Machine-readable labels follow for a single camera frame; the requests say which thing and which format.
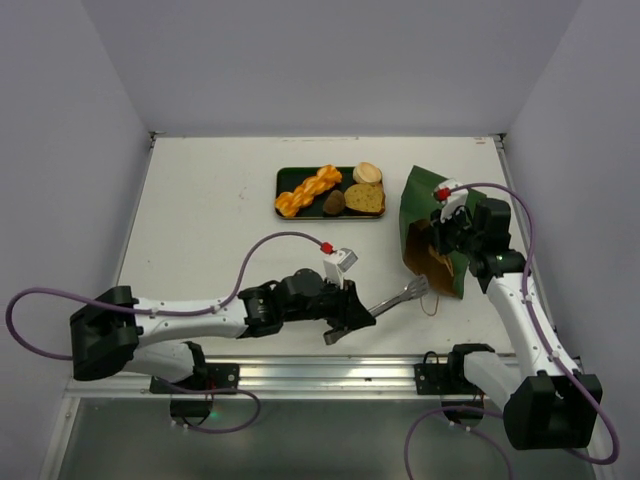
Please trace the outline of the round bun bread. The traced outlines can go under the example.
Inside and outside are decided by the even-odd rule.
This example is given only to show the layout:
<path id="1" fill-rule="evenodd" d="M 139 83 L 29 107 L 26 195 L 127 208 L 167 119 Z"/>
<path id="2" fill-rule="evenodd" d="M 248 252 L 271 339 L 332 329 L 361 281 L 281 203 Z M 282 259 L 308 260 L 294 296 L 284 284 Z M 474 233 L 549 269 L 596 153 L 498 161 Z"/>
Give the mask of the round bun bread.
<path id="1" fill-rule="evenodd" d="M 382 181 L 381 170 L 369 162 L 358 163 L 353 169 L 352 176 L 359 184 L 376 185 Z"/>

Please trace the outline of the sliced toast bread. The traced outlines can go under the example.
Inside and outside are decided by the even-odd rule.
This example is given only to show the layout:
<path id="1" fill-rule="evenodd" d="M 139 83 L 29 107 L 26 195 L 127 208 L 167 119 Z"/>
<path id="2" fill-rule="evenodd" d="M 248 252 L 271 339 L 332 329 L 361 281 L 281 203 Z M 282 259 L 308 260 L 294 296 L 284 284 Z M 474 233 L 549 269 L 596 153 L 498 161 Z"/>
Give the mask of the sliced toast bread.
<path id="1" fill-rule="evenodd" d="M 366 215 L 385 211 L 385 193 L 380 184 L 354 184 L 344 192 L 347 209 Z"/>

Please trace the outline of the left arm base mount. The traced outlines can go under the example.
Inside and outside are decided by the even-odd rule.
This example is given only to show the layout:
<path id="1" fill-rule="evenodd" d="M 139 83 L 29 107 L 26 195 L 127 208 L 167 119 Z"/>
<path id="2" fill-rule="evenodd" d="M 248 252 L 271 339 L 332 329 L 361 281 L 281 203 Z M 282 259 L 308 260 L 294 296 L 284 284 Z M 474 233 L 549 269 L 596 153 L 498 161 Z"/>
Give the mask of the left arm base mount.
<path id="1" fill-rule="evenodd" d="M 238 371 L 238 364 L 205 364 L 197 367 L 190 377 L 174 384 L 152 377 L 149 391 L 167 395 L 202 393 L 201 399 L 171 400 L 169 404 L 173 420 L 188 426 L 201 426 L 213 413 L 216 395 L 236 394 Z"/>

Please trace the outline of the green paper bag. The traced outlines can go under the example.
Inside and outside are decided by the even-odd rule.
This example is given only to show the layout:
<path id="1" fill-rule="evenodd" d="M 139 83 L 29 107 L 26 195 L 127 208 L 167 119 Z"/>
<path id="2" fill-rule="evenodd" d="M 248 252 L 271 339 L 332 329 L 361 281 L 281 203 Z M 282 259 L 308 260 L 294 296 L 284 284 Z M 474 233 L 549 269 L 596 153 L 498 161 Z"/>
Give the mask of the green paper bag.
<path id="1" fill-rule="evenodd" d="M 414 165 L 401 194 L 398 223 L 401 257 L 415 275 L 424 275 L 430 289 L 440 295 L 462 300 L 468 259 L 458 253 L 440 253 L 433 244 L 431 214 L 439 209 L 434 189 L 445 178 Z"/>

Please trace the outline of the brown chocolate bread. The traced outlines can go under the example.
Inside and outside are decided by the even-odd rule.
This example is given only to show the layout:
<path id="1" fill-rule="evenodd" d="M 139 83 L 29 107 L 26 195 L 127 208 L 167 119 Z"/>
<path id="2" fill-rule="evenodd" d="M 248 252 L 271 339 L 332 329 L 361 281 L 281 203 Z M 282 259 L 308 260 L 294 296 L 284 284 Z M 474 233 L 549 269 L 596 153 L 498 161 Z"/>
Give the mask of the brown chocolate bread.
<path id="1" fill-rule="evenodd" d="M 338 216 L 346 208 L 346 201 L 342 191 L 333 190 L 323 204 L 323 214 L 325 216 Z"/>

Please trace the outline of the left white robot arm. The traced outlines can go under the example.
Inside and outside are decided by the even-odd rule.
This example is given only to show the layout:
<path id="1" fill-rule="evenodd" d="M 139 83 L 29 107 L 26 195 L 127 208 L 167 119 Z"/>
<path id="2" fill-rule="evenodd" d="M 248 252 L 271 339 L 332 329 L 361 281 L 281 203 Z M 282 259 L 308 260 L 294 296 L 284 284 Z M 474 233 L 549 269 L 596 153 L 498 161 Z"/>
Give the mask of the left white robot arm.
<path id="1" fill-rule="evenodd" d="M 208 379 L 196 339 L 261 338 L 307 320 L 326 321 L 328 345 L 376 323 L 353 281 L 338 286 L 311 269 L 244 289 L 231 301 L 162 303 L 114 287 L 70 318 L 73 377 L 96 381 L 128 371 L 193 393 Z"/>

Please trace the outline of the metal tongs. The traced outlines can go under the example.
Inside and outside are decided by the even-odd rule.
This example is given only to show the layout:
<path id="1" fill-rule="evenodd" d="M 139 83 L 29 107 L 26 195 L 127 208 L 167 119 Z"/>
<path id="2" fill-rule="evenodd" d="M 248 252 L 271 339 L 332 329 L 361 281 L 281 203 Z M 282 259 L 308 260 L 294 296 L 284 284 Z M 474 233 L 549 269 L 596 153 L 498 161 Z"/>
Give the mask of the metal tongs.
<path id="1" fill-rule="evenodd" d="M 398 294 L 382 301 L 378 305 L 371 307 L 368 310 L 370 314 L 375 319 L 377 319 L 379 316 L 390 311 L 401 303 L 418 299 L 419 297 L 426 294 L 429 289 L 430 286 L 427 278 L 424 275 L 418 275 L 414 279 L 412 279 Z M 324 342 L 326 345 L 334 345 L 346 335 L 353 332 L 348 332 L 346 334 L 331 334 L 329 331 L 327 331 L 323 334 Z"/>

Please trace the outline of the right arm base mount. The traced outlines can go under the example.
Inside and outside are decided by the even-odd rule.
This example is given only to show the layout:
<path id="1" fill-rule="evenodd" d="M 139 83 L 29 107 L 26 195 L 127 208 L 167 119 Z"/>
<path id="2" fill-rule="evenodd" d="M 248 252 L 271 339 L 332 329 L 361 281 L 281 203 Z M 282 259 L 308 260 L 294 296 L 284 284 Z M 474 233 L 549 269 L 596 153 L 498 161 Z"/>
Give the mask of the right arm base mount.
<path id="1" fill-rule="evenodd" d="M 442 407 L 468 406 L 483 409 L 484 393 L 463 375 L 465 346 L 456 345 L 446 356 L 434 351 L 424 354 L 414 368 L 416 393 L 437 396 Z"/>

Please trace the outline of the orange waffle bread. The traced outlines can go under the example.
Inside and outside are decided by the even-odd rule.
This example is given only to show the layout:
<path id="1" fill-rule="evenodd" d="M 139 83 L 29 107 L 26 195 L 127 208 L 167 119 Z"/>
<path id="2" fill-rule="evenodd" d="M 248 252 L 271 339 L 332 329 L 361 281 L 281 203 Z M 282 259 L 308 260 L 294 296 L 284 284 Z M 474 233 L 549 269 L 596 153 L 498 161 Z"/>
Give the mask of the orange waffle bread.
<path id="1" fill-rule="evenodd" d="M 283 192 L 274 201 L 275 209 L 285 218 L 292 218 L 310 206 L 315 197 L 342 182 L 342 173 L 334 165 L 325 165 L 307 177 L 292 192 Z"/>

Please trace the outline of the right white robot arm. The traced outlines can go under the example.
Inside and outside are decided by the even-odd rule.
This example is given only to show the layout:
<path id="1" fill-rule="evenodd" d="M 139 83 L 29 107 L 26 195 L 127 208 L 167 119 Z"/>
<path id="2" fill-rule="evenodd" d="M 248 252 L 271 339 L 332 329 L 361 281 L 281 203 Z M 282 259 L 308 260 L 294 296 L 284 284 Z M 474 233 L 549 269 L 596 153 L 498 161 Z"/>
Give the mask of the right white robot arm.
<path id="1" fill-rule="evenodd" d="M 445 369 L 451 389 L 478 386 L 500 408 L 518 450 L 581 449 L 590 443 L 602 387 L 580 373 L 566 354 L 525 270 L 525 256 L 510 246 L 511 207 L 494 198 L 473 209 L 461 192 L 446 195 L 430 218 L 430 243 L 441 255 L 464 255 L 469 271 L 494 306 L 518 359 L 510 372 L 488 347 L 478 347 Z"/>

